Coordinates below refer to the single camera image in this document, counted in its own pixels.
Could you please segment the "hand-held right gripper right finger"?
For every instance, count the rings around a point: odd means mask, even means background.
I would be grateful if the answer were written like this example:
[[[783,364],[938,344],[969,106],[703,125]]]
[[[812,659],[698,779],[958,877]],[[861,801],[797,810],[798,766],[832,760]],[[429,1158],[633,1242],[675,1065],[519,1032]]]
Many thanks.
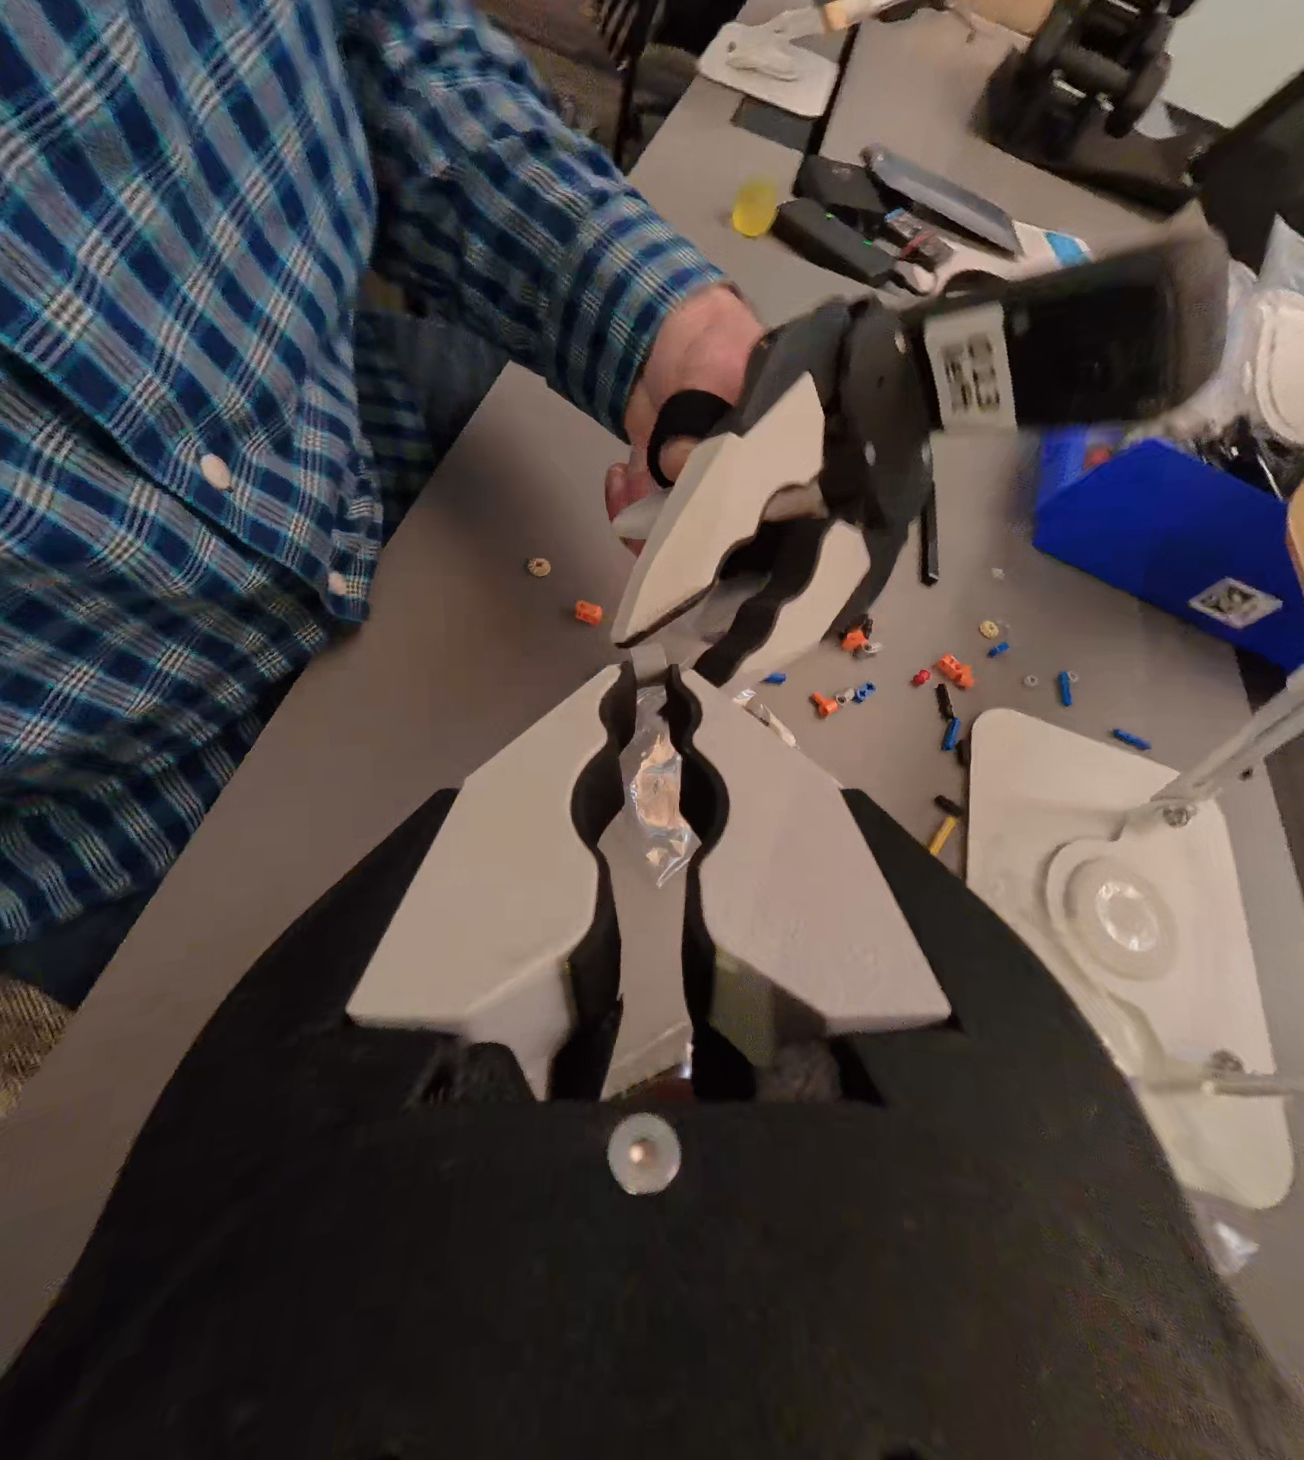
[[[701,1100],[750,1100],[785,1050],[953,1010],[841,784],[695,671],[666,680],[683,758],[683,985]]]

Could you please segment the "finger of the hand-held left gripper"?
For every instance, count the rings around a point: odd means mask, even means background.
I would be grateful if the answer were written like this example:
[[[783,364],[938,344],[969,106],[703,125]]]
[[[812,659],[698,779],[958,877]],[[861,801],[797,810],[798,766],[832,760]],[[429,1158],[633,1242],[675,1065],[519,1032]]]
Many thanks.
[[[753,426],[698,445],[674,487],[611,521],[619,539],[642,544],[611,630],[618,649],[640,645],[701,603],[759,531],[827,524],[824,434],[817,384],[797,379]]]
[[[774,527],[766,582],[697,662],[718,688],[747,688],[785,673],[818,647],[846,612],[873,562],[859,527],[839,519]]]

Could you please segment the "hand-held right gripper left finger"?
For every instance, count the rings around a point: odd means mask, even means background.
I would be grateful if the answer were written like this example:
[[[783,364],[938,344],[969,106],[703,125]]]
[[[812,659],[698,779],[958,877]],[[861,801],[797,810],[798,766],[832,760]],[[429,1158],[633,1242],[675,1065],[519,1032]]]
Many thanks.
[[[535,1097],[598,1102],[625,1009],[601,851],[625,807],[624,747],[613,665],[469,776],[349,1018],[505,1047]]]

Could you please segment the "small clear plastic bag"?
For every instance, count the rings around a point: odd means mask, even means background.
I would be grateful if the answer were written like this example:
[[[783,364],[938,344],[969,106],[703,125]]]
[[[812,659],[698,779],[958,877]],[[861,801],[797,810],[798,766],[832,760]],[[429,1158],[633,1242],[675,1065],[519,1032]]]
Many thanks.
[[[757,737],[801,749],[756,688],[728,696],[657,642],[608,667],[596,717],[633,840],[659,887],[692,864],[706,836],[721,836],[718,796],[732,795],[735,772],[719,758],[735,760]]]

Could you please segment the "scattered small lego pins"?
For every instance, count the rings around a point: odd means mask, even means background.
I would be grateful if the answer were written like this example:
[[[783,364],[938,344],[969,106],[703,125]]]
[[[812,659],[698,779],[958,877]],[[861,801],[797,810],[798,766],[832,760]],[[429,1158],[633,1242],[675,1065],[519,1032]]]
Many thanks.
[[[1107,708],[1101,671],[1118,667],[1104,639],[1083,649],[1061,636],[1063,614],[1022,604],[1007,562],[959,571],[949,562],[935,588],[905,566],[873,609],[879,652],[861,658],[827,644],[760,697],[792,729],[801,750],[841,782],[870,795],[905,830],[925,839],[943,807],[969,802],[978,718],[1010,709],[1127,752],[1121,729],[1154,743],[1134,709]],[[997,621],[999,642],[979,624]]]

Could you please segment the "person's left hand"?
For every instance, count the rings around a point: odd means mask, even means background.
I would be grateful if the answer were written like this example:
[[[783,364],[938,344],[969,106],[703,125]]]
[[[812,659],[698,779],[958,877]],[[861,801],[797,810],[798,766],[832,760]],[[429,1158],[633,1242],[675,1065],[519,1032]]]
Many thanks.
[[[730,287],[700,290],[662,323],[625,410],[627,463],[605,477],[605,510],[616,521],[659,490],[648,446],[666,402],[680,393],[706,393],[733,407],[748,366],[768,328]]]

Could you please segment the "white blue paper sheet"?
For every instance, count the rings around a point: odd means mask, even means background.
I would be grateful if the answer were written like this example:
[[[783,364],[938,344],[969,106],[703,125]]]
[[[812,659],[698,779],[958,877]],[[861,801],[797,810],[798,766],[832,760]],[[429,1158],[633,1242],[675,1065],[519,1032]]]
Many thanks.
[[[1023,221],[1014,221],[1014,233],[1020,246],[1020,255],[1014,264],[1014,276],[1019,279],[1080,268],[1095,261],[1090,247],[1070,233],[1040,229]]]

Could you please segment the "blue plastic parts bin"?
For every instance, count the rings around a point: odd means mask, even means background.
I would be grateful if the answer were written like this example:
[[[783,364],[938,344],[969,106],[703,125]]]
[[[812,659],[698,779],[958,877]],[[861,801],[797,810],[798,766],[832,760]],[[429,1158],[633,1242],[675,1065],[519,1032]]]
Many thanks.
[[[1304,594],[1282,498],[1165,440],[1042,437],[1032,545],[1111,589],[1254,655],[1304,667]]]

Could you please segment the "dark flat tablet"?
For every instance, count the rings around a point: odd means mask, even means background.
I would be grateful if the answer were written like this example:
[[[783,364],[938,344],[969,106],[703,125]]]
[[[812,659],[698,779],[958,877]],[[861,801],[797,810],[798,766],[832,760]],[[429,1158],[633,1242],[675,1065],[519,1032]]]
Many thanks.
[[[1014,220],[996,203],[880,145],[865,147],[861,160],[888,201],[921,211],[1010,258],[1023,253]]]

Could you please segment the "black dumbbell rack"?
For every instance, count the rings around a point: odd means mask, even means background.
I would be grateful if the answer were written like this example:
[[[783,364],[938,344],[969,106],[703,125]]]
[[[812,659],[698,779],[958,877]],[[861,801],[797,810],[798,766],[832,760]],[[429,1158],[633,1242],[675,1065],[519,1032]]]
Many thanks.
[[[1200,130],[1139,128],[1172,72],[1191,2],[1058,2],[996,68],[973,115],[981,138],[1073,185],[1165,217],[1195,197]]]

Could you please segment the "white stand base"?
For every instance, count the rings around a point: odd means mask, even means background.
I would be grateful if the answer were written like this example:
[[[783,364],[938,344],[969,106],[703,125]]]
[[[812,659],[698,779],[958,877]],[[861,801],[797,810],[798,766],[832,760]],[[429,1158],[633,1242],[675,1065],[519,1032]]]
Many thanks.
[[[1304,734],[1304,667],[1186,773],[994,709],[973,729],[967,883],[1136,1090],[1174,1176],[1250,1211],[1294,1153],[1218,796]]]

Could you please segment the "black power bank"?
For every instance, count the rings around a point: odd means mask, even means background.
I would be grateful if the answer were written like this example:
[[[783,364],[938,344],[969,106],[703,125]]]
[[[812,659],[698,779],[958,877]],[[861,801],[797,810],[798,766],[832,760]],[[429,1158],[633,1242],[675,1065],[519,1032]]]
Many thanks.
[[[811,265],[871,290],[905,288],[894,255],[811,198],[791,198],[774,215],[771,235]]]

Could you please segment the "person's plaid shirt torso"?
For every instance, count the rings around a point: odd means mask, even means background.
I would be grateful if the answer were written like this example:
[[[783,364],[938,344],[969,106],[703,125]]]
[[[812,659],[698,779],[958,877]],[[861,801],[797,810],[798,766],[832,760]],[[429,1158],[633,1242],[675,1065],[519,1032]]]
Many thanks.
[[[359,4],[0,4],[0,951],[187,848],[425,472]]]

